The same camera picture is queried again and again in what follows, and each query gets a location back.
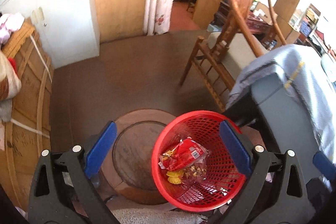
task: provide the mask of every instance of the brown floor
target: brown floor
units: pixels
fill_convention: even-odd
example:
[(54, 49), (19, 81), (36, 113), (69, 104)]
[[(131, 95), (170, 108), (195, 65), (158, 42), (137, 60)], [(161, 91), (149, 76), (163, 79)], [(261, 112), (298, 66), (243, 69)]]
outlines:
[(218, 111), (192, 68), (178, 86), (191, 50), (204, 30), (177, 31), (105, 43), (100, 56), (55, 70), (50, 105), (51, 147), (65, 151), (129, 111), (156, 108), (175, 116)]
[(192, 20), (194, 8), (187, 11), (187, 2), (173, 2), (170, 16), (169, 31), (199, 30), (199, 26)]

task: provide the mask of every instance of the basket rim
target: basket rim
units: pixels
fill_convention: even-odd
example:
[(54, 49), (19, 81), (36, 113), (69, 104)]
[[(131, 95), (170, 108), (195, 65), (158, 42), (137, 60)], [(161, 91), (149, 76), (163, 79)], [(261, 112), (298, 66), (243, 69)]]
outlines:
[(215, 116), (217, 118), (224, 120), (227, 120), (229, 123), (232, 124), (232, 126), (235, 127), (235, 129), (238, 130), (238, 132), (240, 132), (239, 128), (237, 127), (237, 125), (235, 125), (230, 119), (228, 119), (226, 116), (219, 114), (217, 112), (213, 112), (213, 111), (209, 111), (209, 110), (196, 110), (196, 111), (191, 111), (185, 114), (182, 114), (180, 116), (178, 116), (177, 118), (175, 118), (173, 121), (171, 121), (164, 129), (163, 131), (160, 133), (159, 137), (157, 138), (154, 148), (153, 148), (153, 152), (152, 152), (152, 176), (153, 176), (153, 180), (154, 183), (157, 187), (157, 189), (159, 190), (160, 194), (172, 205), (182, 209), (182, 210), (186, 210), (186, 211), (190, 211), (190, 212), (204, 212), (204, 211), (209, 211), (209, 210), (213, 210), (216, 209), (224, 204), (226, 204), (230, 199), (232, 199), (233, 197), (235, 197), (237, 195), (237, 193), (241, 190), (246, 177), (242, 174), (241, 177), (237, 180), (236, 182), (236, 187), (233, 191), (230, 191), (230, 195), (226, 195), (223, 199), (218, 200), (216, 202), (213, 202), (212, 204), (209, 205), (186, 205), (185, 203), (179, 202), (178, 200), (176, 200), (175, 198), (171, 197), (165, 187), (163, 186), (161, 180), (160, 180), (160, 170), (159, 170), (159, 165), (158, 165), (158, 155), (161, 153), (160, 152), (160, 144), (162, 143), (163, 139), (166, 137), (167, 133), (178, 123), (189, 119), (190, 117), (194, 117), (194, 116), (198, 116), (198, 115), (211, 115), (211, 116)]

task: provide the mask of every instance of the plastic container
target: plastic container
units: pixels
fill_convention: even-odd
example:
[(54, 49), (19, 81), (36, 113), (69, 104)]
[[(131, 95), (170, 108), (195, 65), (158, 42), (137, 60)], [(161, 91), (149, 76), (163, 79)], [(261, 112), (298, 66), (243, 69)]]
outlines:
[[(219, 124), (227, 117), (211, 111), (193, 111), (170, 122), (159, 135), (152, 153), (152, 175), (161, 195), (174, 206), (203, 212), (218, 208), (234, 198), (244, 184), (245, 176), (236, 169), (219, 136)], [(159, 167), (159, 156), (181, 139), (191, 137), (211, 151), (207, 158), (207, 175), (202, 182), (174, 185)]]

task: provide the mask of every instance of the blue gripper pad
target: blue gripper pad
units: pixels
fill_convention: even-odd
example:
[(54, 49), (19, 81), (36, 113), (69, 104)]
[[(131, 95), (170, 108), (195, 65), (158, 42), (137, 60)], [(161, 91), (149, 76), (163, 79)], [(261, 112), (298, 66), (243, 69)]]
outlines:
[(219, 135), (239, 173), (249, 177), (252, 174), (251, 157), (228, 122), (220, 123)]
[(336, 166), (321, 151), (314, 155), (313, 164), (330, 182), (335, 181)]
[(88, 178), (98, 173), (116, 137), (117, 126), (114, 122), (110, 122), (86, 156), (84, 173)]

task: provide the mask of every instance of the chair seat cushion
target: chair seat cushion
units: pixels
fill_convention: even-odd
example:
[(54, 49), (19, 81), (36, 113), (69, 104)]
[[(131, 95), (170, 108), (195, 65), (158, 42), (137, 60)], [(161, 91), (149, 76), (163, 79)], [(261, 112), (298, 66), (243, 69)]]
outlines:
[[(217, 37), (221, 32), (213, 32), (209, 35), (207, 42), (209, 48), (213, 48), (216, 44)], [(260, 45), (261, 50), (264, 53), (268, 51), (262, 46), (258, 39), (253, 36), (255, 40)], [(246, 41), (242, 33), (236, 33), (233, 37), (233, 40), (230, 44), (230, 48), (224, 58), (221, 60), (221, 63), (230, 73), (233, 79), (237, 79), (238, 75), (241, 73), (242, 69), (249, 65), (254, 59), (256, 59), (253, 51), (251, 50), (248, 42)]]

